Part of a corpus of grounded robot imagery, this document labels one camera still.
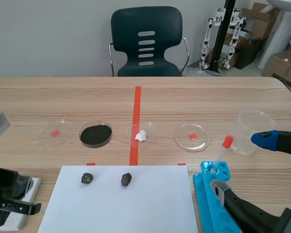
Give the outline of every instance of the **black soil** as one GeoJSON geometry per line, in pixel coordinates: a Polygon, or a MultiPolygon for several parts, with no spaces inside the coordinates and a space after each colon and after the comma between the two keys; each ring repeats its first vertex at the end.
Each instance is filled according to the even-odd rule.
{"type": "Polygon", "coordinates": [[[104,143],[106,145],[111,137],[112,129],[107,125],[94,125],[86,128],[81,133],[81,141],[84,144],[96,146],[104,143]]]}

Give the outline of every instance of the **dropper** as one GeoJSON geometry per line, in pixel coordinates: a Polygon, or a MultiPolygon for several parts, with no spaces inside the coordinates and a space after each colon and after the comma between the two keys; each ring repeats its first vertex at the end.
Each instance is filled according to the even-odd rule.
{"type": "Polygon", "coordinates": [[[220,161],[222,160],[224,154],[228,151],[228,149],[231,147],[232,143],[234,141],[234,136],[231,134],[231,135],[228,135],[226,136],[224,142],[222,143],[222,148],[220,150],[220,153],[217,157],[217,159],[215,160],[211,170],[210,170],[210,173],[215,173],[215,170],[216,168],[218,167],[220,161]]]}

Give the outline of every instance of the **clear plastic cup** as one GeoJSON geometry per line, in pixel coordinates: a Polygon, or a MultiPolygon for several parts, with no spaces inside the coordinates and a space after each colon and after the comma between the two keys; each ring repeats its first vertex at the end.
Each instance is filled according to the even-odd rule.
{"type": "Polygon", "coordinates": [[[238,114],[231,147],[239,154],[252,154],[258,147],[251,142],[251,136],[255,133],[270,131],[275,125],[275,121],[259,110],[243,110],[238,114]]]}

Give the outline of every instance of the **wood grain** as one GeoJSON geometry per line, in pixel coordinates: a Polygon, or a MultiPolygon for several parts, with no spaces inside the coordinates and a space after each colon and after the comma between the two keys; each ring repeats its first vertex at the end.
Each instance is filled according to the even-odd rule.
{"type": "MultiPolygon", "coordinates": [[[[0,167],[42,178],[35,201],[46,208],[62,165],[128,165],[134,89],[142,86],[140,122],[159,131],[157,144],[139,149],[140,165],[176,165],[189,169],[196,220],[202,232],[192,176],[200,163],[214,160],[224,137],[233,131],[238,112],[258,109],[271,116],[279,130],[291,130],[291,93],[274,78],[0,78],[0,109],[11,122],[0,139],[0,167]],[[38,141],[39,132],[57,119],[69,121],[72,137],[56,147],[38,141]],[[79,140],[81,127],[104,120],[111,124],[109,144],[90,149],[79,140]],[[201,152],[181,149],[175,131],[186,123],[203,125],[211,136],[201,152]]],[[[244,156],[229,151],[228,184],[235,193],[265,211],[280,215],[291,208],[291,155],[259,149],[244,156]]],[[[44,210],[31,216],[22,233],[37,232],[44,210]]]]}

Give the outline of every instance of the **petri dish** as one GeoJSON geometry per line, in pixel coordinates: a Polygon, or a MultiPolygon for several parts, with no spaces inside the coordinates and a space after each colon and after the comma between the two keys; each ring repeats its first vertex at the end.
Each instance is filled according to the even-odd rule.
{"type": "Polygon", "coordinates": [[[89,122],[81,128],[79,138],[87,147],[103,147],[112,138],[112,127],[105,121],[89,122]]]}
{"type": "Polygon", "coordinates": [[[57,146],[66,142],[72,135],[72,126],[66,120],[57,120],[44,127],[39,133],[39,143],[57,146]]]}
{"type": "Polygon", "coordinates": [[[151,122],[134,124],[126,130],[126,140],[128,143],[133,147],[141,149],[153,147],[159,140],[159,137],[160,133],[158,128],[151,122]],[[141,130],[145,131],[147,136],[145,141],[139,142],[138,140],[135,140],[135,137],[141,130]]]}
{"type": "Polygon", "coordinates": [[[176,131],[175,139],[180,147],[196,152],[204,150],[210,141],[207,131],[195,124],[180,126],[176,131]]]}

